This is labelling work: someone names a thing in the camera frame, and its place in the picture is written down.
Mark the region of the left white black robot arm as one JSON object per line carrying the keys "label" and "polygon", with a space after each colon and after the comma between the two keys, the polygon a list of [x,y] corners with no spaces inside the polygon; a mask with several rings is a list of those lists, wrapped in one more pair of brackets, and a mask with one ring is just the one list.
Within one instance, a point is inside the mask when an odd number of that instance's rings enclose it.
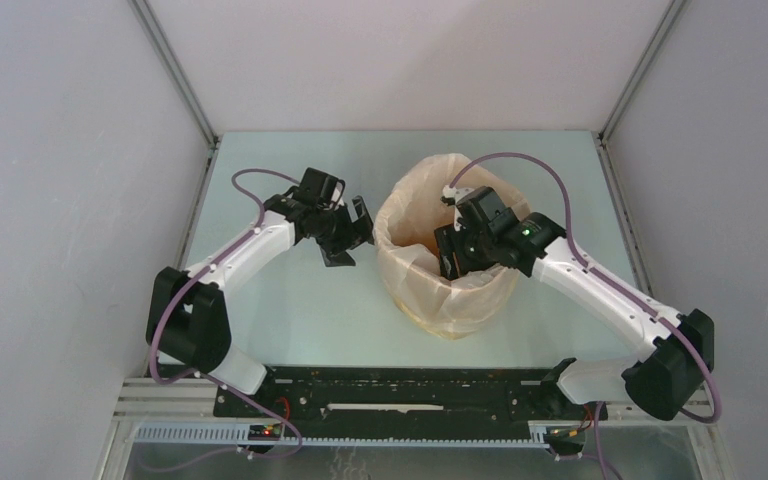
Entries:
{"label": "left white black robot arm", "polygon": [[235,346],[228,295],[306,239],[318,245],[325,266],[354,265],[350,252],[373,241],[373,220],[362,196],[346,198],[344,180],[315,168],[266,200],[245,189],[239,177],[234,173],[231,183],[256,204],[253,221],[204,260],[157,274],[146,342],[156,382],[165,381],[157,363],[164,354],[189,374],[205,374],[237,390],[238,404],[259,417],[274,408],[276,390],[264,382],[266,366]]}

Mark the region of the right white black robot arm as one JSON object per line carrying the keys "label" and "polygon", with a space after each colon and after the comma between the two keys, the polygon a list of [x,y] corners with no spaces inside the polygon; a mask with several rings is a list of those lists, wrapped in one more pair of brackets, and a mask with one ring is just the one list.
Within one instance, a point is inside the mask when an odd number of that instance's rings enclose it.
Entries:
{"label": "right white black robot arm", "polygon": [[554,288],[602,321],[629,349],[613,360],[562,360],[542,379],[539,405],[566,418],[580,405],[629,401],[670,421],[712,373],[714,324],[704,312],[687,314],[642,294],[579,251],[549,217],[518,218],[487,186],[442,190],[454,221],[435,239],[440,268],[450,280],[501,266]]}

